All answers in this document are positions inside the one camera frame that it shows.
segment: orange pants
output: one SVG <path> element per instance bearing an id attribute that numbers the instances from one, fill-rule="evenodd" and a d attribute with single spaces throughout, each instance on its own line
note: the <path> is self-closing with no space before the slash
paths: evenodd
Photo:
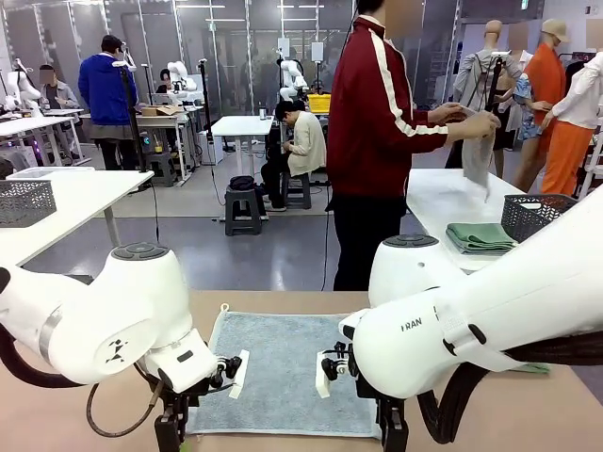
<path id="1" fill-rule="evenodd" d="M 543 193 L 571 196 L 576 190 L 576 173 L 595 131 L 569 122 L 558 121 L 553 131 Z"/>

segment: hat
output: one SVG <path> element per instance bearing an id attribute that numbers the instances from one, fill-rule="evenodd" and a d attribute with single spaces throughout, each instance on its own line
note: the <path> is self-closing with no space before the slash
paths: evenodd
<path id="1" fill-rule="evenodd" d="M 549 19 L 548 21 L 543 22 L 543 32 L 557 37 L 561 42 L 570 41 L 567 36 L 567 25 L 564 21 Z"/>

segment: black cable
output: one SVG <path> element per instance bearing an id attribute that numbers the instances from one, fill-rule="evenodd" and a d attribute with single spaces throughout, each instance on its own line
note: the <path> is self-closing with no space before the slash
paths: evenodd
<path id="1" fill-rule="evenodd" d="M 331 203 L 331 190 L 327 187 L 327 207 Z M 324 287 L 327 284 L 327 263 L 329 261 L 329 222 L 331 220 L 331 212 L 327 210 L 327 227 L 324 234 L 324 268 L 322 271 L 322 288 L 320 292 L 324 292 Z"/>
<path id="2" fill-rule="evenodd" d="M 96 394 L 98 386 L 98 383 L 92 386 L 90 395 L 88 396 L 88 401 L 86 402 L 86 420 L 88 421 L 88 425 L 90 426 L 90 428 L 92 428 L 92 430 L 94 430 L 94 433 L 104 438 L 121 438 L 122 436 L 129 435 L 138 427 L 140 427 L 144 423 L 144 421 L 146 421 L 151 415 L 151 412 L 153 411 L 153 408 L 155 407 L 157 400 L 159 399 L 159 394 L 161 394 L 161 391 L 163 390 L 163 381 L 160 380 L 157 386 L 155 387 L 153 396 L 151 397 L 151 400 L 149 400 L 149 407 L 147 408 L 146 412 L 144 412 L 142 417 L 136 422 L 136 424 L 134 424 L 130 428 L 127 428 L 126 430 L 118 431 L 115 433 L 104 431 L 96 425 L 94 419 L 92 418 L 92 401 L 94 400 L 94 395 Z"/>
<path id="3" fill-rule="evenodd" d="M 153 189 L 153 199 L 155 200 L 155 237 L 157 239 L 157 245 L 159 245 L 159 209 L 157 208 L 157 193 L 155 192 L 155 184 L 153 184 L 153 178 L 151 178 L 151 188 Z"/>

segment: orange shirt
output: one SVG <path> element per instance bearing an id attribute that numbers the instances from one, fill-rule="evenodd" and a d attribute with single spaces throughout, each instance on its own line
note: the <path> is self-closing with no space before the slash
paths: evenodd
<path id="1" fill-rule="evenodd" d="M 552 105 L 565 97 L 565 68 L 559 57 L 546 44 L 540 44 L 538 50 L 526 68 L 526 74 L 534 91 L 534 101 L 546 101 Z M 545 111 L 535 111 L 536 123 L 545 119 Z"/>

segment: white table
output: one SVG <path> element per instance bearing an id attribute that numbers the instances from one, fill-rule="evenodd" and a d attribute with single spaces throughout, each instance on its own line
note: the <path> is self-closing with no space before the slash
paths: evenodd
<path id="1" fill-rule="evenodd" d="M 427 233 L 444 244 L 452 261 L 462 270 L 477 271 L 493 263 L 496 256 L 461 254 L 446 235 L 450 223 L 500 223 L 505 195 L 521 190 L 490 174 L 490 198 L 485 190 L 469 182 L 462 169 L 413 169 L 408 187 L 408 208 Z"/>
<path id="2" fill-rule="evenodd" d="M 57 171 L 41 180 L 50 180 L 57 211 L 28 228 L 0 228 L 0 261 L 22 266 L 61 238 L 104 212 L 114 247 L 122 243 L 111 206 L 142 183 L 153 172 L 138 171 Z"/>
<path id="3" fill-rule="evenodd" d="M 21 141 L 21 145 L 23 146 L 23 135 L 25 132 L 31 131 L 36 141 L 38 141 L 38 145 L 40 147 L 41 160 L 44 166 L 50 166 L 50 160 L 48 160 L 48 155 L 44 149 L 44 141 L 43 141 L 43 133 L 48 136 L 50 144 L 53 149 L 53 154 L 55 156 L 55 165 L 58 167 L 63 166 L 63 162 L 60 158 L 60 152 L 58 151 L 57 140 L 55 139 L 55 133 L 53 130 L 53 126 L 62 124 L 63 122 L 68 122 L 72 127 L 73 139 L 75 140 L 75 146 L 77 148 L 77 153 L 79 155 L 79 161 L 73 163 L 74 166 L 81 165 L 85 163 L 87 160 L 84 159 L 84 155 L 82 154 L 82 147 L 80 146 L 79 139 L 77 138 L 77 133 L 75 132 L 75 126 L 73 125 L 73 117 L 72 116 L 64 116 L 64 117 L 37 117 L 37 118 L 20 118 L 18 120 L 5 121 L 0 122 L 0 137 L 1 138 L 9 138 L 9 137 L 17 137 Z"/>
<path id="4" fill-rule="evenodd" d="M 84 111 L 83 108 L 51 108 L 43 110 L 42 113 L 44 116 L 75 116 L 82 111 Z"/>
<path id="5" fill-rule="evenodd" d="M 243 152 L 241 139 L 248 139 L 247 152 L 249 153 L 250 175 L 255 176 L 253 164 L 253 137 L 264 137 L 270 133 L 272 116 L 260 120 L 259 116 L 225 116 L 211 127 L 214 137 L 233 137 L 236 144 L 236 167 L 239 174 L 243 174 Z"/>

